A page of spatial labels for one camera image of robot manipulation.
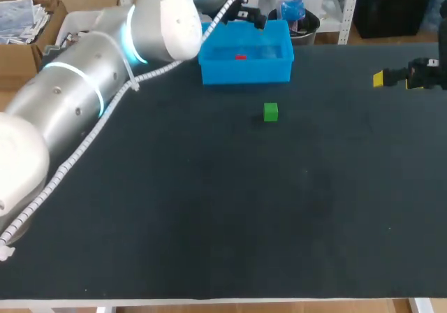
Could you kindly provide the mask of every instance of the green cube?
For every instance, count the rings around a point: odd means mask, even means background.
[[[264,122],[278,121],[278,104],[276,102],[264,103]]]

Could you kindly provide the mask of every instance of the black container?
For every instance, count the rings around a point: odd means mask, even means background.
[[[357,0],[354,23],[362,38],[416,35],[429,0]]]
[[[269,20],[277,20],[277,10],[274,9],[268,14]],[[297,34],[293,31],[291,33],[292,45],[313,45],[315,41],[316,31],[320,27],[320,20],[317,16],[306,9],[306,21],[308,31],[305,34]]]

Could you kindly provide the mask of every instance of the cable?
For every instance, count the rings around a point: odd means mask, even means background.
[[[202,43],[204,43],[207,40],[207,38],[214,31],[218,23],[222,20],[222,17],[228,11],[230,6],[236,1],[237,0],[227,0],[227,2],[223,5],[222,9],[213,19],[207,31],[203,34]],[[162,68],[159,68],[155,71],[139,75],[138,77],[135,77],[135,79],[137,82],[142,82],[154,78],[168,71],[171,71],[173,68],[179,66],[181,63],[182,61],[174,61],[173,63],[164,66]],[[76,164],[79,158],[93,143],[95,138],[98,136],[98,134],[105,126],[105,123],[107,123],[107,121],[109,120],[115,108],[118,106],[118,103],[121,101],[125,93],[127,93],[128,89],[131,88],[131,86],[132,82],[129,80],[115,94],[113,100],[110,102],[103,116],[99,119],[99,121],[96,123],[95,127],[90,131],[87,137],[82,141],[82,143],[79,145],[76,151],[74,151],[74,153],[65,162],[63,162],[63,164],[60,165],[60,167],[58,167],[57,172],[54,174],[53,178],[50,180],[50,182],[48,182],[47,186],[42,190],[42,192],[20,213],[20,215],[11,223],[11,225],[0,236],[0,261],[5,261],[10,255],[12,255],[14,249],[7,247],[9,240],[17,233],[17,231],[25,223],[25,221],[28,220],[35,211],[37,211],[37,209],[44,203],[44,201],[47,200],[48,196],[50,196],[50,194],[61,183],[61,181],[66,176],[68,171],[72,169],[72,167]]]

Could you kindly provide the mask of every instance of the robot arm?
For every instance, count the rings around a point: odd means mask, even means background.
[[[105,9],[93,32],[21,88],[0,113],[0,233],[82,142],[127,81],[129,66],[194,58],[202,41],[198,10],[212,15],[226,2],[137,0]],[[233,4],[224,22],[240,18],[241,6]],[[253,14],[263,28],[265,18]]]

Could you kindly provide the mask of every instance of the black mat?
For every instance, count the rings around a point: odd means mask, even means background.
[[[447,93],[372,89],[436,45],[295,53],[287,85],[191,63],[127,94],[0,298],[447,297]]]

